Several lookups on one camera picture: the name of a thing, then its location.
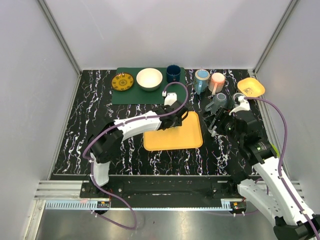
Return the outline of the dark teal mug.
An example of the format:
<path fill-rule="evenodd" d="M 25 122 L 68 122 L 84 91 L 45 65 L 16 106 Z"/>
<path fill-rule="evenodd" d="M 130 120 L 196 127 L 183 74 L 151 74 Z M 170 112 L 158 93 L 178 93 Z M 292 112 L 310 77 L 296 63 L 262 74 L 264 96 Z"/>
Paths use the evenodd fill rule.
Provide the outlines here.
<path fill-rule="evenodd" d="M 240 92 L 237 92 L 237 93 L 232 95 L 232 97 L 231 97 L 231 106 L 232 107 L 240 105 L 240 101 L 239 101 L 240 97 L 245 98 L 246 96 L 243 93 L 240 93 Z"/>

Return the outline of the grey mug white inside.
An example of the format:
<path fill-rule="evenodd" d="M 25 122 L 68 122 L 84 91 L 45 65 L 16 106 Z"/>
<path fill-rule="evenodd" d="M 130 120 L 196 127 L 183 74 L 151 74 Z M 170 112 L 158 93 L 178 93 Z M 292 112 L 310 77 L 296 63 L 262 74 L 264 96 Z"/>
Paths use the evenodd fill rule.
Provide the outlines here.
<path fill-rule="evenodd" d="M 224 93 L 219 92 L 213 97 L 212 101 L 205 106 L 204 110 L 206 112 L 215 114 L 219 110 L 219 108 L 225 108 L 227 104 L 227 96 Z"/>

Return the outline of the orange and blue mug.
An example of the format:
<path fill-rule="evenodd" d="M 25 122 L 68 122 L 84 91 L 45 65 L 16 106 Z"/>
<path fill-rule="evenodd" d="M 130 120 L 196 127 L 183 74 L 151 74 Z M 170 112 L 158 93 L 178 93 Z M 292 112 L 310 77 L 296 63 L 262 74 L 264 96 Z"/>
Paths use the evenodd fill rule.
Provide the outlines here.
<path fill-rule="evenodd" d="M 193 78 L 193 88 L 197 95 L 203 93 L 209 83 L 210 73 L 205 69 L 198 69 Z"/>

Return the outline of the pink mug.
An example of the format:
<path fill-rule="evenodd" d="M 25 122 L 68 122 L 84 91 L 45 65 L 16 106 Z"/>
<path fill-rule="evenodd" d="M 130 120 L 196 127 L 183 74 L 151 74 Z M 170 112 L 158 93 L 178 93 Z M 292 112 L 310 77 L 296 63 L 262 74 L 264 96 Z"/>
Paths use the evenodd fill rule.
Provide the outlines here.
<path fill-rule="evenodd" d="M 226 80 L 226 77 L 220 72 L 215 72 L 211 75 L 211 78 L 208 84 L 208 89 L 211 92 L 212 96 L 222 91 L 225 84 L 225 80 Z"/>

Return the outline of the light blue mug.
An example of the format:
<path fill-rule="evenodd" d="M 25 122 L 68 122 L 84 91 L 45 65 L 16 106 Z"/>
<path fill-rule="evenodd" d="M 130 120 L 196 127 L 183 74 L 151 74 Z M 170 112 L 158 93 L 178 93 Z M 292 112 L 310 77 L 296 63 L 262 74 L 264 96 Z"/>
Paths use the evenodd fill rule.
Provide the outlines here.
<path fill-rule="evenodd" d="M 217 129 L 217 126 L 213 123 L 210 124 L 210 126 L 208 127 L 208 131 L 209 131 L 211 137 L 214 137 L 217 134 L 216 129 Z"/>

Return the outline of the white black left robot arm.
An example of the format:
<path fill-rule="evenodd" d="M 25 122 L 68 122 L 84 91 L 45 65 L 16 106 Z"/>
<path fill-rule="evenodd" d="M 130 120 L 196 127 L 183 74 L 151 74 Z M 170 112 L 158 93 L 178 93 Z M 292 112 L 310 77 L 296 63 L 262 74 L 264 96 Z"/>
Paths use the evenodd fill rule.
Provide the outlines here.
<path fill-rule="evenodd" d="M 116 119 L 108 122 L 98 134 L 93 134 L 82 156 L 91 161 L 90 192 L 97 198 L 108 193 L 110 162 L 115 158 L 115 149 L 123 141 L 150 131 L 166 130 L 182 125 L 188 116 L 184 103 L 175 101 L 160 105 L 142 115 Z"/>

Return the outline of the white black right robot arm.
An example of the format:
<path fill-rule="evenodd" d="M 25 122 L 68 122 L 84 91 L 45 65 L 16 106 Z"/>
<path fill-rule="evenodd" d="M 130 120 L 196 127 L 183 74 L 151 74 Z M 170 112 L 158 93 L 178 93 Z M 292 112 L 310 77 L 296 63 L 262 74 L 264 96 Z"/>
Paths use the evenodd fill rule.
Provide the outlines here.
<path fill-rule="evenodd" d="M 258 127 L 255 115 L 247 110 L 220 108 L 212 121 L 212 134 L 226 136 L 272 194 L 268 195 L 246 173 L 235 173 L 233 182 L 227 185 L 228 195 L 250 201 L 270 222 L 279 240 L 319 239 L 320 216 L 309 208 L 279 167 L 276 151 Z"/>

